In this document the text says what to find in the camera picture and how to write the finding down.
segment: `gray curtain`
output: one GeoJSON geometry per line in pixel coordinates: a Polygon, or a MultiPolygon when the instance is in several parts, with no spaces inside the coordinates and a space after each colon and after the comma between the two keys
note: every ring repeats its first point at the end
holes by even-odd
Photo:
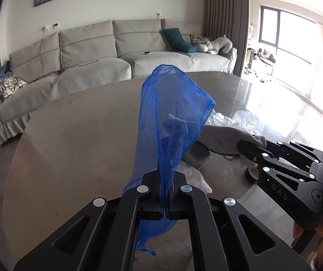
{"type": "Polygon", "coordinates": [[[241,76],[247,52],[249,0],[204,0],[203,33],[217,39],[226,35],[237,49],[233,74],[241,76]]]}

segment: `sofa backrest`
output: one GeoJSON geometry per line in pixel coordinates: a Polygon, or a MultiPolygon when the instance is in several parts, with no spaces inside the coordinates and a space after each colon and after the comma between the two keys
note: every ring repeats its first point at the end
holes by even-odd
{"type": "Polygon", "coordinates": [[[69,67],[80,63],[117,57],[111,21],[60,31],[61,62],[69,67]]]}
{"type": "Polygon", "coordinates": [[[179,28],[179,31],[187,44],[191,44],[190,35],[202,35],[202,26],[200,24],[178,22],[169,19],[162,19],[162,29],[179,28]]]}
{"type": "Polygon", "coordinates": [[[114,20],[113,25],[118,57],[167,50],[160,20],[114,20]]]}
{"type": "Polygon", "coordinates": [[[50,72],[60,70],[58,33],[10,54],[10,68],[13,74],[29,83],[50,72]]]}

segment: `teal pillow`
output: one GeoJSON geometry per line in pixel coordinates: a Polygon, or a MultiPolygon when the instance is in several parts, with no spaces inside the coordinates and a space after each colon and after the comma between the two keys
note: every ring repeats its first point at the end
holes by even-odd
{"type": "Polygon", "coordinates": [[[187,44],[180,34],[179,28],[163,30],[164,36],[174,51],[183,53],[200,53],[193,45],[187,44]]]}

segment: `round table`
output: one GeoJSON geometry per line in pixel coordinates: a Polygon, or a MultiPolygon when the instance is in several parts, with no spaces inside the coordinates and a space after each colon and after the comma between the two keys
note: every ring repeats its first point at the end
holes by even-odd
{"type": "MultiPolygon", "coordinates": [[[[263,135],[323,150],[323,115],[276,83],[250,84],[222,72],[188,74],[232,117],[249,109],[265,122],[263,135]]],[[[17,259],[26,255],[92,199],[114,199],[129,181],[137,141],[141,86],[135,78],[47,103],[35,112],[16,149],[4,185],[3,226],[17,259]]],[[[246,164],[213,154],[202,170],[211,197],[240,197],[251,186],[246,164]]],[[[187,223],[149,247],[187,233],[187,223]]]]}

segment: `silver screw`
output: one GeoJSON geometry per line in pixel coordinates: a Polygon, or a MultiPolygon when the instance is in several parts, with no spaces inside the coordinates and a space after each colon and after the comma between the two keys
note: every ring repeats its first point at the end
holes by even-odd
{"type": "Polygon", "coordinates": [[[225,198],[224,199],[224,203],[227,205],[227,206],[234,206],[236,204],[236,200],[233,199],[233,198],[225,198]]]}
{"type": "Polygon", "coordinates": [[[101,207],[105,205],[105,200],[102,198],[97,198],[94,200],[93,204],[95,207],[101,207]]]}
{"type": "Polygon", "coordinates": [[[137,191],[139,193],[146,193],[149,190],[149,187],[147,187],[146,185],[140,185],[137,188],[137,191]]]}
{"type": "Polygon", "coordinates": [[[193,188],[188,184],[182,185],[180,189],[182,190],[182,192],[185,192],[185,193],[190,193],[193,190],[193,188]]]}

